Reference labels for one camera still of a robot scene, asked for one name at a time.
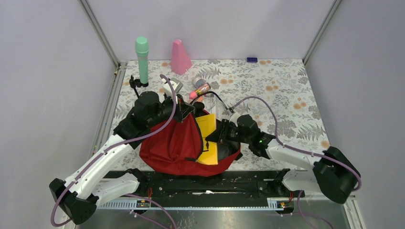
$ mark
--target clear plastic bottle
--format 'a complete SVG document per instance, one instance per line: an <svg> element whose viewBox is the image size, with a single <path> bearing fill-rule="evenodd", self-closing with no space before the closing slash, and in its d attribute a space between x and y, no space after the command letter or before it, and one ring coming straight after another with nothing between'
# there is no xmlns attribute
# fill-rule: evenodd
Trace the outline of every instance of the clear plastic bottle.
<svg viewBox="0 0 405 229"><path fill-rule="evenodd" d="M205 79L196 76L192 79L192 84L194 84L195 88L200 88L201 86L203 86L206 83Z"/></svg>

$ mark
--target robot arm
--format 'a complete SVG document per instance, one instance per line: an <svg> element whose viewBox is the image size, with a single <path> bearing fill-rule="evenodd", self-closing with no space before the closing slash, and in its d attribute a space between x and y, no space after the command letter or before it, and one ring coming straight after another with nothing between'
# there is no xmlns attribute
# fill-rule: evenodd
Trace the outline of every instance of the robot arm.
<svg viewBox="0 0 405 229"><path fill-rule="evenodd" d="M302 171L289 170L279 178L280 182L290 191L320 192L330 200L343 204L357 184L354 174L341 165L284 147L276 141L274 135L262 132L256 121L247 114L242 116L234 114L230 120L223 119L206 140L222 144L227 144L229 141L246 143L256 156L285 161L305 169ZM359 174L343 153L335 147L331 146L318 154L331 157Z"/></svg>
<svg viewBox="0 0 405 229"><path fill-rule="evenodd" d="M171 82L176 92L180 84ZM155 125L168 120L176 103L173 119L184 120L194 107L183 101L181 95L171 98L165 95L161 103L155 92L144 92L135 101L134 107L114 129L105 144L77 171L65 180L54 179L49 188L59 207L75 224L81 224L93 215L96 208L122 195L135 192L140 186L147 186L147 178L137 169L130 169L123 176L99 184L100 180L125 155L137 148L143 140L118 144L150 133Z"/></svg>

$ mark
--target metal surface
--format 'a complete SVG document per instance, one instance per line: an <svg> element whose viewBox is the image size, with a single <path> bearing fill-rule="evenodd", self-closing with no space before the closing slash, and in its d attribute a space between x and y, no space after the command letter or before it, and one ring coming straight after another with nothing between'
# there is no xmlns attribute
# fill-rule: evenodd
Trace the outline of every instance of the metal surface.
<svg viewBox="0 0 405 229"><path fill-rule="evenodd" d="M79 0L79 2L82 4L83 10L86 12L86 15L88 16L94 30L96 31L97 36L100 38L101 43L104 45L104 48L106 49L108 56L110 57L113 64L116 67L118 67L119 60L115 55L114 50L112 49L110 43L108 42L106 35L101 29L100 24L98 23L97 18L94 15L89 3L87 2L87 0Z"/></svg>
<svg viewBox="0 0 405 229"><path fill-rule="evenodd" d="M323 20L317 34L315 35L314 40L312 41L311 45L309 46L309 49L307 53L305 54L304 58L302 61L304 62L304 65L307 65L308 60L311 58L312 53L314 52L316 46L318 45L318 42L320 38L322 37L323 33L325 32L326 28L329 25L330 20L332 19L333 15L335 14L336 10L340 6L341 2L343 0L335 0L329 9L328 13L326 14L325 19Z"/></svg>
<svg viewBox="0 0 405 229"><path fill-rule="evenodd" d="M104 106L104 111L100 120L97 135L93 143L93 150L97 151L110 135L109 133L111 129L111 123L113 121L114 111L118 102L121 85L124 81L126 68L127 63L121 63L118 73L112 81L111 87L108 91L107 101Z"/></svg>
<svg viewBox="0 0 405 229"><path fill-rule="evenodd" d="M349 229L343 205L328 200L301 201L305 213L321 215L334 228ZM310 229L304 219L298 216L280 217L274 211L169 211L179 229ZM144 216L152 218L170 228L170 220L163 211L150 210ZM328 229L324 222L308 218L319 229ZM128 210L97 210L85 223L76 229L159 229L159 226L129 214Z"/></svg>

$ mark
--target table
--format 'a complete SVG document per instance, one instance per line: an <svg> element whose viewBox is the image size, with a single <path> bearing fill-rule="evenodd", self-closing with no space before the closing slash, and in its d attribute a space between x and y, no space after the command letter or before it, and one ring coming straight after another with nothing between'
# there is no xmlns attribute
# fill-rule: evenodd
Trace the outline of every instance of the table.
<svg viewBox="0 0 405 229"><path fill-rule="evenodd" d="M258 63L247 63L246 60L193 60L192 68L183 75L173 73L170 64L170 61L164 60L149 61L149 86L139 89L139 92L155 91L163 100L164 90L159 75L164 74L180 80L184 84L180 94L188 98L188 94L195 90L191 79L200 76L228 105L234 105L249 95L265 99L279 121L280 139L288 145L296 145L315 152L329 147L326 131L301 59L259 60ZM131 75L134 77L139 75L138 61L128 62L111 133L136 100L135 93L129 86ZM223 118L226 114L219 112L220 108L220 105L215 108L218 112L217 117ZM263 131L274 134L274 119L261 101L247 100L235 110L242 115L249 113ZM139 149L140 147L125 156L113 170L128 168L152 170L139 157ZM234 161L229 170L299 169L286 162L257 157L249 151L246 144L242 144L241 151L243 157Z"/></svg>
<svg viewBox="0 0 405 229"><path fill-rule="evenodd" d="M273 108L279 120L280 138L289 145L297 145L314 151L321 151L329 147L329 142L316 105L305 67L300 59L288 60L259 60L258 63L247 63L245 60L194 60L192 68L184 75L177 75L171 71L170 61L149 61L149 87L139 92L155 91L163 99L162 82L159 75L179 79L184 87L183 96L194 90L191 78L198 75L207 80L225 103L234 105L248 95L257 95L265 99ZM126 116L136 100L133 89L129 86L131 75L138 75L138 62L129 61L126 65L124 80L119 91L113 120L106 123L104 138ZM215 110L219 118L224 114L221 106L209 106ZM259 124L263 131L274 134L274 120L267 108L260 101L247 100L236 109L241 114L249 113ZM267 160L256 157L249 152L246 145L242 145L244 156L234 162L229 170L281 170L283 168L299 169L286 162ZM123 160L118 162L113 170L126 170L139 168L151 170L138 155L139 150L132 151ZM301 202L306 213L319 214L329 220L335 228L359 229L359 211L355 198L349 197L344 205L332 203L322 195L308 194ZM243 211L170 211L179 228L310 228L300 216L279 217L274 212ZM151 217L164 225L170 225L169 220L161 211L148 211L146 216ZM309 219L314 225L321 228L325 226L319 220ZM87 228L158 228L152 223L141 219L134 219L128 211L97 210L94 216L78 229Z"/></svg>

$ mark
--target small blue object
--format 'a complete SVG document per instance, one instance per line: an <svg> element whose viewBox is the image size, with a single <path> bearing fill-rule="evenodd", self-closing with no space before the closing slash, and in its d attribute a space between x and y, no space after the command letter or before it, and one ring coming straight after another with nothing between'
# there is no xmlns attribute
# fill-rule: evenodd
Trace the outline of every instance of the small blue object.
<svg viewBox="0 0 405 229"><path fill-rule="evenodd" d="M256 57L248 57L248 58L246 58L246 61L248 63L257 63L257 58Z"/></svg>

